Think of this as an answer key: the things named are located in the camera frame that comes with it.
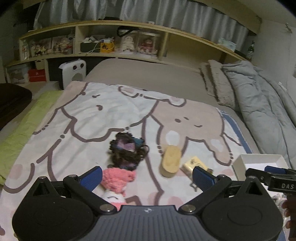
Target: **space heater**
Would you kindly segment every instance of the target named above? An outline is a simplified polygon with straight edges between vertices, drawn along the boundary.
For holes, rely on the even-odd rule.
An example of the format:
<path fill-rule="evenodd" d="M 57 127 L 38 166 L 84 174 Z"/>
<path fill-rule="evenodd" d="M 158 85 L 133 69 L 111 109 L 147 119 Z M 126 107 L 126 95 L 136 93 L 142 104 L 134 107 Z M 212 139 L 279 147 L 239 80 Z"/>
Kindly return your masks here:
<path fill-rule="evenodd" d="M 86 62 L 82 59 L 63 63 L 59 66 L 62 69 L 63 81 L 61 89 L 65 89 L 71 81 L 83 81 L 86 76 Z"/>

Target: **cartoon bear print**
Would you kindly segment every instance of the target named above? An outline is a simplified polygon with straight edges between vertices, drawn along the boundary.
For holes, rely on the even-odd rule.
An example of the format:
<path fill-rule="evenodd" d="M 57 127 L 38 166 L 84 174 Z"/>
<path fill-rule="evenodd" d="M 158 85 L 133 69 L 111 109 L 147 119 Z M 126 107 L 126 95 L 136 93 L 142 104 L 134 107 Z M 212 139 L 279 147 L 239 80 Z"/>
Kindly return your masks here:
<path fill-rule="evenodd" d="M 168 145 L 168 134 L 177 132 L 177 146 L 182 154 L 186 151 L 188 141 L 203 142 L 213 152 L 218 163 L 230 165 L 233 157 L 223 136 L 224 121 L 215 107 L 190 100 L 182 107 L 160 101 L 151 115 L 160 125 L 157 145 L 162 150 Z"/>

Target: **plush toy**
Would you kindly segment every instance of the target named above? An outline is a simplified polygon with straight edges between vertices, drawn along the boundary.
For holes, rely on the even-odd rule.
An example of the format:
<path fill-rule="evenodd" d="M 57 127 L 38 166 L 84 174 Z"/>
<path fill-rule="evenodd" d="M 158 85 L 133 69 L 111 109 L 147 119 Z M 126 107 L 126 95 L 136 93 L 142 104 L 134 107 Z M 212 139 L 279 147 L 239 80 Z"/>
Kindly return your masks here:
<path fill-rule="evenodd" d="M 136 171 L 128 171 L 120 168 L 108 168 L 103 170 L 102 186 L 106 190 L 125 196 L 126 184 L 135 179 Z"/>
<path fill-rule="evenodd" d="M 115 206 L 118 211 L 120 210 L 121 205 L 127 205 L 126 200 L 124 199 L 122 194 L 115 193 L 108 189 L 105 191 L 102 199 Z"/>
<path fill-rule="evenodd" d="M 141 46 L 138 47 L 138 52 L 155 55 L 157 54 L 157 49 L 153 47 L 153 41 L 151 39 L 147 39 L 141 44 Z"/>
<path fill-rule="evenodd" d="M 134 51 L 135 50 L 133 37 L 131 37 L 131 36 L 125 37 L 123 43 L 121 44 L 121 50 L 122 51 L 125 51 L 125 50 Z"/>

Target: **folded blanket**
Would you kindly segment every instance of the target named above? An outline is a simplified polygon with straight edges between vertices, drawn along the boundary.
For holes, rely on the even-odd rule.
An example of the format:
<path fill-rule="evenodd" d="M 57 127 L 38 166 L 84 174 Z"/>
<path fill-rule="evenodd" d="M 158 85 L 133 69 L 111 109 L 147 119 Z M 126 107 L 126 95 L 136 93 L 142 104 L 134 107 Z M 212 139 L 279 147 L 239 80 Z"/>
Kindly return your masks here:
<path fill-rule="evenodd" d="M 207 89 L 208 95 L 215 97 L 214 84 L 213 84 L 214 80 L 213 80 L 210 64 L 201 63 L 201 74 L 205 81 L 205 88 Z"/>
<path fill-rule="evenodd" d="M 219 105 L 230 107 L 239 112 L 234 90 L 222 70 L 222 64 L 215 60 L 209 60 L 209 63 L 201 64 L 201 73 L 208 95 L 214 96 Z"/>
<path fill-rule="evenodd" d="M 223 65 L 245 123 L 261 153 L 281 154 L 296 167 L 296 106 L 265 71 L 248 61 Z"/>

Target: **beige bedsheet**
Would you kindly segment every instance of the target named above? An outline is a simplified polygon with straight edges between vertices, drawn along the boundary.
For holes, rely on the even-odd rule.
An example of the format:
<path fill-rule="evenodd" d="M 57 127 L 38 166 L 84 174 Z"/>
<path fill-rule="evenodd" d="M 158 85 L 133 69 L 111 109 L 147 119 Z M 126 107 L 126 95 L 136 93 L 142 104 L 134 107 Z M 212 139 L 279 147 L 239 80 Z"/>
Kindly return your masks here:
<path fill-rule="evenodd" d="M 237 122 L 253 153 L 260 153 L 246 125 L 229 107 L 221 106 L 207 94 L 200 73 L 172 65 L 130 59 L 107 59 L 87 75 L 85 82 L 129 85 L 178 98 L 203 102 L 224 110 Z"/>

